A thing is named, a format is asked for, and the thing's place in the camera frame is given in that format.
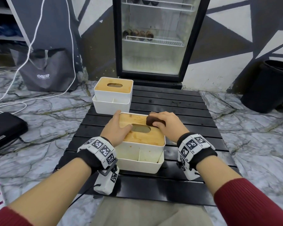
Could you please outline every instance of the non-woven bag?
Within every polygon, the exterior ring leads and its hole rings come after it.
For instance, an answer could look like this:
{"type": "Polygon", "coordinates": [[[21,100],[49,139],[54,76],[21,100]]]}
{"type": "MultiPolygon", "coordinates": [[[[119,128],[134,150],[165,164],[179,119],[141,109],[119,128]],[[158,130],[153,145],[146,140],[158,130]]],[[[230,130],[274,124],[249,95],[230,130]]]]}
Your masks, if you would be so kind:
{"type": "MultiPolygon", "coordinates": [[[[27,58],[27,51],[10,49],[17,67],[27,58]]],[[[67,50],[35,50],[30,54],[28,62],[20,69],[20,74],[28,90],[45,92],[63,92],[72,83],[75,73],[73,62],[67,50]]],[[[78,86],[76,79],[69,91],[78,86]]]]}

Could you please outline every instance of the black slatted table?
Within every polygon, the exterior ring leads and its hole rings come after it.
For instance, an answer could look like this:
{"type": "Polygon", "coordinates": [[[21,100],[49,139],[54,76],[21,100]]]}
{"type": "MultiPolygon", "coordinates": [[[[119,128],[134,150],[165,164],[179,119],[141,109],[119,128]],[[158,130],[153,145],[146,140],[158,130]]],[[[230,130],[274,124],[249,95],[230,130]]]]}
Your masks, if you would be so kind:
{"type": "MultiPolygon", "coordinates": [[[[204,136],[215,146],[218,156],[239,173],[199,92],[133,86],[130,112],[149,114],[151,111],[175,113],[190,132],[204,136]]],[[[91,106],[55,171],[74,159],[77,149],[87,140],[99,136],[111,117],[97,114],[94,106],[91,106]]],[[[183,171],[177,167],[177,154],[176,145],[166,139],[165,161],[160,170],[154,175],[121,170],[110,196],[215,206],[203,179],[199,177],[194,181],[188,181],[183,171]]],[[[97,173],[87,180],[79,193],[91,187],[96,178],[97,173]]],[[[99,195],[93,189],[87,194],[99,195]]]]}

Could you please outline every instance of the person's right hand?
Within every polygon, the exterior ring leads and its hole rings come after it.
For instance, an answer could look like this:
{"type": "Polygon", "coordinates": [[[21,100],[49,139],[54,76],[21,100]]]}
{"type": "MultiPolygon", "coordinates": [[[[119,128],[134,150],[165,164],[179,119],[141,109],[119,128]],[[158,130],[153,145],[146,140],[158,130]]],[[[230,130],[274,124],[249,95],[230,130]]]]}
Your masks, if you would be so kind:
{"type": "Polygon", "coordinates": [[[161,122],[153,122],[153,126],[158,127],[169,140],[177,143],[178,139],[189,130],[184,126],[180,119],[169,112],[151,113],[149,116],[156,117],[166,122],[164,125],[161,122]]]}

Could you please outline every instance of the bag handle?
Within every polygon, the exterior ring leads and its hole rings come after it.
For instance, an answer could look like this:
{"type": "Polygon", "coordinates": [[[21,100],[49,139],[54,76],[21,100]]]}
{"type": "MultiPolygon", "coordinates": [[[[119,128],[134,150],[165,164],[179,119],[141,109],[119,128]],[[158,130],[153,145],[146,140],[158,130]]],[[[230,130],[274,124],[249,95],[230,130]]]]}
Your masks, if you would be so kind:
{"type": "Polygon", "coordinates": [[[43,70],[43,69],[46,67],[46,65],[47,65],[47,59],[48,59],[48,57],[49,57],[48,52],[49,52],[49,50],[45,50],[45,51],[44,51],[46,61],[45,61],[45,64],[43,65],[42,68],[39,68],[38,66],[36,66],[36,64],[35,64],[30,58],[29,58],[29,60],[30,60],[30,62],[34,65],[34,67],[36,67],[36,68],[39,69],[39,70],[43,70]]]}

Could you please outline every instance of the brown sponge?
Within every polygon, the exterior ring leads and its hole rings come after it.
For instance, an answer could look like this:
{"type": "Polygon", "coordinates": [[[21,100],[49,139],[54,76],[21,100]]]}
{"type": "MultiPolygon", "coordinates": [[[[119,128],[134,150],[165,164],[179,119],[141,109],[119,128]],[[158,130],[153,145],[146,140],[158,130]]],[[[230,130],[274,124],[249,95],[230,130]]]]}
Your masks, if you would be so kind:
{"type": "Polygon", "coordinates": [[[161,122],[161,123],[163,123],[164,125],[166,125],[166,122],[165,122],[165,121],[162,121],[162,120],[160,120],[160,119],[158,119],[158,118],[156,118],[156,117],[151,117],[151,116],[147,116],[146,125],[154,127],[154,126],[153,126],[153,122],[155,122],[155,121],[161,122]]]}

